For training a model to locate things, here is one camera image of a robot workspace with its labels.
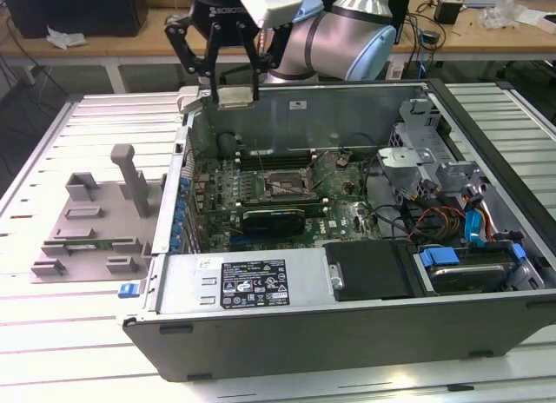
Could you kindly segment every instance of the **table leg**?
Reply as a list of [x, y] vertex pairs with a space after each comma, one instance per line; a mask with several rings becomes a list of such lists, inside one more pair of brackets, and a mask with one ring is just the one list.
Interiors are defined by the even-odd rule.
[[25, 86], [34, 86], [36, 84], [35, 77], [31, 73], [31, 66], [11, 66], [11, 69], [23, 81]]
[[406, 66], [405, 59], [400, 59], [397, 57], [391, 59], [388, 62], [386, 80], [400, 80], [405, 66]]
[[112, 85], [114, 93], [128, 93], [128, 88], [123, 80], [122, 72], [120, 71], [119, 63], [107, 63], [104, 65], [106, 74]]
[[483, 67], [483, 70], [480, 72], [479, 75], [479, 80], [487, 80], [488, 79], [488, 73], [490, 73], [490, 70], [492, 70], [494, 66], [494, 62], [486, 62], [485, 63], [485, 67]]

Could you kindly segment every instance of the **floor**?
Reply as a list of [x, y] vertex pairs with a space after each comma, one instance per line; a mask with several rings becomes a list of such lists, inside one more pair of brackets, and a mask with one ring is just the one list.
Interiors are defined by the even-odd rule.
[[[444, 63], [434, 67], [429, 75], [445, 83], [476, 83], [484, 63]], [[487, 75], [488, 81], [498, 81], [497, 63]], [[221, 66], [224, 70], [230, 66]], [[406, 78], [417, 77], [417, 67], [408, 70]], [[57, 67], [51, 76], [70, 94], [111, 93], [111, 87], [101, 67]], [[179, 83], [174, 66], [126, 66], [123, 70], [131, 92], [160, 92], [177, 90]], [[0, 196], [11, 184], [14, 175], [24, 165], [65, 96], [38, 70], [36, 85], [16, 87], [0, 102]], [[247, 83], [248, 73], [228, 77], [229, 83]], [[518, 62], [506, 69], [506, 80], [549, 120], [556, 122], [556, 85], [550, 73], [538, 64]], [[193, 77], [186, 84], [195, 84]], [[36, 101], [41, 100], [41, 107]]]

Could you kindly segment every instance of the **green circuit board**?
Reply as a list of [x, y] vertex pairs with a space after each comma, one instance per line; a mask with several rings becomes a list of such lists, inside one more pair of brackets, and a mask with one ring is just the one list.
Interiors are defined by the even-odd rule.
[[[380, 239], [378, 225], [362, 201], [361, 164], [350, 162], [339, 168], [339, 155], [328, 152], [312, 168], [301, 169], [245, 170], [232, 161], [214, 158], [199, 162], [194, 179], [195, 205], [197, 220], [207, 226], [200, 237], [201, 251], [312, 248], [327, 241]], [[303, 180], [303, 195], [285, 182], [272, 183], [283, 176], [285, 180]], [[247, 237], [242, 233], [245, 212], [283, 209], [303, 211], [306, 219], [301, 235]]]

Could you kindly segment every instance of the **warning label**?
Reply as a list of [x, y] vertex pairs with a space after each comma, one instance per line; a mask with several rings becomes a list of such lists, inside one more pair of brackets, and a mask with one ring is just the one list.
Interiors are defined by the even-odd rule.
[[220, 305], [225, 309], [289, 305], [286, 262], [224, 262]]

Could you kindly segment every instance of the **motherboard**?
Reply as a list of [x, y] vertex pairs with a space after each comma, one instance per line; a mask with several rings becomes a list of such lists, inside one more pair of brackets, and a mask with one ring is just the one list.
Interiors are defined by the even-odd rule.
[[340, 151], [248, 159], [197, 155], [182, 198], [193, 206], [199, 249], [311, 248], [380, 239], [363, 201], [362, 161], [350, 157]]

